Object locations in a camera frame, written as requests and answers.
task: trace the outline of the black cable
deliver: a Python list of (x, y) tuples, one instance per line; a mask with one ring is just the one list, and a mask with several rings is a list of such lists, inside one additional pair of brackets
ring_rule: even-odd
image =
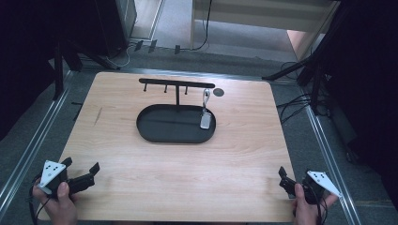
[(29, 188), (29, 196), (28, 196), (28, 202), (29, 202), (29, 212), (30, 212), (30, 217), (32, 218), (32, 222), (34, 225), (38, 225), (38, 219), (36, 218), (35, 214), (35, 209), (33, 207), (33, 187), (35, 186), (36, 181), (41, 177), (42, 172), (40, 172), (38, 175), (35, 176), (35, 178), (32, 180), (31, 187)]
[(40, 214), (41, 210), (44, 208), (44, 206), (49, 202), (51, 198), (48, 198), (47, 201), (39, 208), (38, 213), (36, 214), (36, 222), (38, 222), (38, 214)]
[[(288, 64), (288, 63), (295, 64), (296, 62), (285, 62), (285, 63), (283, 63), (283, 64), (281, 65), (281, 71), (283, 70), (283, 66), (286, 65), (286, 64)], [(297, 70), (295, 70), (295, 73), (296, 73), (296, 78), (289, 77), (288, 74), (286, 74), (285, 77), (288, 78), (288, 79), (290, 79), (290, 80), (296, 80), (296, 79), (298, 78), (299, 74), (298, 74), (298, 71), (297, 71)]]
[(207, 37), (208, 37), (208, 20), (210, 19), (210, 10), (211, 10), (211, 3), (212, 3), (212, 2), (213, 2), (213, 1), (210, 0), (210, 4), (208, 5), (207, 22), (206, 22), (206, 38), (205, 38), (205, 41), (204, 41), (203, 44), (202, 44), (200, 47), (198, 47), (198, 48), (195, 48), (195, 49), (181, 49), (181, 50), (198, 51), (198, 50), (202, 49), (203, 46), (205, 46), (205, 44), (206, 44), (206, 42), (207, 42)]
[(284, 113), (284, 111), (287, 109), (287, 107), (288, 107), (289, 105), (293, 104), (293, 103), (294, 103), (295, 101), (297, 101), (299, 98), (302, 98), (302, 97), (305, 97), (305, 96), (309, 96), (309, 95), (310, 95), (310, 94), (304, 94), (304, 95), (298, 96), (298, 97), (294, 98), (293, 100), (291, 100), (291, 101), (285, 103), (285, 105), (284, 105), (284, 107), (283, 107), (283, 109), (282, 109), (282, 111), (281, 111), (281, 114), (280, 114), (280, 120), (281, 120), (281, 123), (282, 123), (282, 124), (283, 124), (284, 122), (286, 122), (287, 119), (290, 119), (290, 118), (292, 117), (292, 116), (288, 116), (288, 118), (286, 119), (286, 121), (283, 121), (283, 113)]
[(316, 208), (317, 208), (317, 210), (318, 210), (318, 217), (317, 217), (317, 220), (316, 220), (316, 224), (317, 224), (317, 225), (323, 225), (322, 214), (321, 214), (321, 203), (319, 202), (319, 199), (318, 199), (318, 197), (316, 196), (313, 187), (311, 187), (311, 186), (308, 184), (308, 182), (303, 182), (303, 184), (304, 184), (305, 186), (307, 186), (307, 187), (310, 189), (310, 191), (313, 193), (313, 195), (314, 195), (314, 197), (315, 197), (315, 200), (316, 200)]
[(291, 115), (287, 116), (286, 118), (284, 118), (284, 120), (282, 120), (282, 124), (284, 124), (287, 120), (289, 120), (290, 118), (292, 118), (293, 116), (299, 114), (302, 110), (305, 109), (305, 107), (309, 106), (310, 104), (305, 104), (303, 105), (301, 108), (299, 108), (298, 110), (296, 110), (295, 112), (293, 112)]
[(322, 200), (323, 200), (324, 203), (325, 203), (325, 206), (322, 205), (322, 206), (324, 207), (324, 209), (325, 209), (325, 217), (324, 217), (324, 219), (323, 219), (323, 221), (322, 221), (322, 224), (325, 224), (326, 218), (328, 217), (328, 205), (326, 204), (325, 198), (322, 198)]

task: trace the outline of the black oval tray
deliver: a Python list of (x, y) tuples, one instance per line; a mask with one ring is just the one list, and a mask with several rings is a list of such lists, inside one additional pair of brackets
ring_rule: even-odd
[(209, 129), (200, 128), (202, 107), (192, 105), (156, 104), (143, 109), (137, 117), (141, 136), (154, 143), (204, 143), (216, 129), (211, 113)]

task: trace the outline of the small black round object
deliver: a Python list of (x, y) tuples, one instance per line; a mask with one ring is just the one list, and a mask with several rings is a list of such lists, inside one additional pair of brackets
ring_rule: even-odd
[(216, 89), (213, 90), (213, 94), (216, 97), (221, 97), (221, 96), (223, 96), (224, 92), (223, 92), (223, 90), (221, 88), (216, 88)]

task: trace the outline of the white tag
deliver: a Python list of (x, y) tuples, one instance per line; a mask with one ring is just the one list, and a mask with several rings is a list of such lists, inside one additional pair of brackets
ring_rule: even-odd
[(211, 113), (204, 112), (202, 114), (202, 119), (200, 121), (200, 128), (209, 129), (210, 128), (210, 122), (211, 122)]

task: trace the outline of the black post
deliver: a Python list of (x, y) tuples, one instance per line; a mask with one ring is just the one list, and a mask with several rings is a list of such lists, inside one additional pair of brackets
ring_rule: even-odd
[(179, 109), (179, 85), (176, 85), (176, 109)]

